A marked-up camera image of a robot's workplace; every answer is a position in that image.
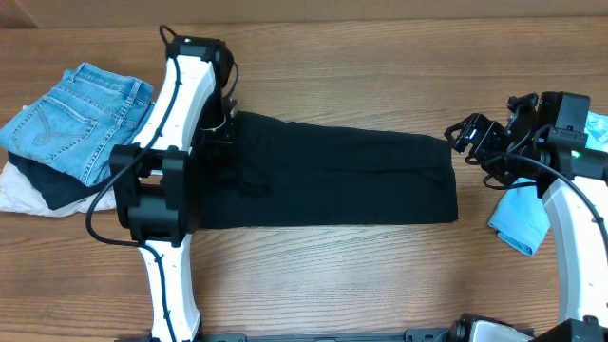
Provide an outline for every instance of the wooden table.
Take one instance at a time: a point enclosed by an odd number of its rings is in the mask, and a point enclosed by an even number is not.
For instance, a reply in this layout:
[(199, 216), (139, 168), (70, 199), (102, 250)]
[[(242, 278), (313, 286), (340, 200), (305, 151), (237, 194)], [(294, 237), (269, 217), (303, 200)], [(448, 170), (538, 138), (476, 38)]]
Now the wooden table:
[[(442, 137), (471, 112), (504, 122), (509, 94), (545, 90), (590, 95), (593, 110), (608, 112), (603, 18), (174, 29), (226, 41), (240, 65), (240, 108), (285, 121)], [(163, 49), (155, 27), (0, 30), (0, 124), (83, 61), (158, 89)], [(205, 332), (399, 332), (447, 326), (463, 312), (554, 326), (552, 235), (533, 257), (501, 242), (487, 221), (502, 193), (485, 189), (484, 172), (461, 156), (453, 165), (452, 224), (198, 232), (192, 269)], [(1, 341), (148, 333), (139, 253), (93, 240), (84, 220), (0, 214)], [(128, 237), (114, 212), (95, 226)]]

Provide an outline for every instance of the blue jeans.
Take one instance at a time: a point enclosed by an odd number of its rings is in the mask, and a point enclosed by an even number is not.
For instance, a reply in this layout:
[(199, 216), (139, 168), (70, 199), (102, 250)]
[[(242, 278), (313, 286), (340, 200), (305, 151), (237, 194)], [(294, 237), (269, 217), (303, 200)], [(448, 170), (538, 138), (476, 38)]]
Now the blue jeans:
[(0, 145), (93, 186), (110, 176), (112, 147), (130, 143), (147, 120), (153, 91), (134, 77), (81, 64), (7, 123)]

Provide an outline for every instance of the waistband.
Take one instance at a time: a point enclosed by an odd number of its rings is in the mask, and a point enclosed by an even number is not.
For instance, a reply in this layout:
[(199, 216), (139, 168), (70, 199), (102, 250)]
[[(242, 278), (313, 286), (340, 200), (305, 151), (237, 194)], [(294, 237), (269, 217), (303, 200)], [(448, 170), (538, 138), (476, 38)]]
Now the waistband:
[(74, 81), (74, 78), (87, 80), (96, 86), (120, 91), (126, 96), (131, 95), (133, 86), (135, 86), (136, 83), (140, 83), (135, 98), (144, 103), (150, 103), (152, 101), (152, 95), (154, 94), (154, 87), (144, 81), (132, 76), (123, 76), (110, 71), (101, 70), (89, 63), (82, 63), (77, 69), (69, 70), (68, 77), (72, 82)]

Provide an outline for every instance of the white cloth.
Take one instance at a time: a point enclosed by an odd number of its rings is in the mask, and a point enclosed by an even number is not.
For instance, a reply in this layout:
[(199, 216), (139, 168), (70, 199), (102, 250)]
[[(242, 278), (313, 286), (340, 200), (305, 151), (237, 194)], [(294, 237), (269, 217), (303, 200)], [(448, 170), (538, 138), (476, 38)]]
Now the white cloth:
[[(0, 175), (0, 211), (4, 212), (62, 218), (75, 213), (86, 213), (96, 195), (91, 195), (57, 210), (50, 210), (40, 192), (31, 186), (28, 178), (19, 172), (16, 166), (7, 162)], [(116, 208), (114, 190), (110, 189), (97, 204), (95, 211), (114, 208)]]

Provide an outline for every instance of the clothing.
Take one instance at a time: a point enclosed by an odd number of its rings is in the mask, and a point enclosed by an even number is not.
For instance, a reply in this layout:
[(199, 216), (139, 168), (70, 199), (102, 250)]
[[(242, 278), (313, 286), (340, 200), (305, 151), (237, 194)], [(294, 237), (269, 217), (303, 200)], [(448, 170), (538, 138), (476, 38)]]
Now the clothing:
[[(26, 176), (10, 162), (4, 166), (0, 175), (0, 211), (60, 218), (75, 213), (85, 213), (95, 198), (92, 195), (57, 210), (50, 210), (40, 192), (34, 189)], [(114, 209), (114, 192), (108, 191), (95, 208), (96, 211)]]
[(141, 80), (84, 63), (7, 123), (0, 145), (93, 186), (110, 176), (112, 147), (147, 120), (152, 95)]
[[(586, 148), (608, 152), (608, 117), (589, 112), (585, 133), (589, 135)], [(504, 242), (532, 256), (551, 224), (542, 199), (537, 197), (536, 187), (526, 187), (507, 191), (488, 225), (499, 231), (498, 236)]]
[(40, 192), (45, 200), (46, 207), (50, 210), (57, 210), (97, 194), (107, 183), (107, 180), (105, 180), (95, 186), (88, 187), (68, 174), (10, 152), (9, 162), (28, 178), (34, 189)]
[(458, 219), (446, 141), (237, 115), (229, 153), (205, 148), (201, 227)]

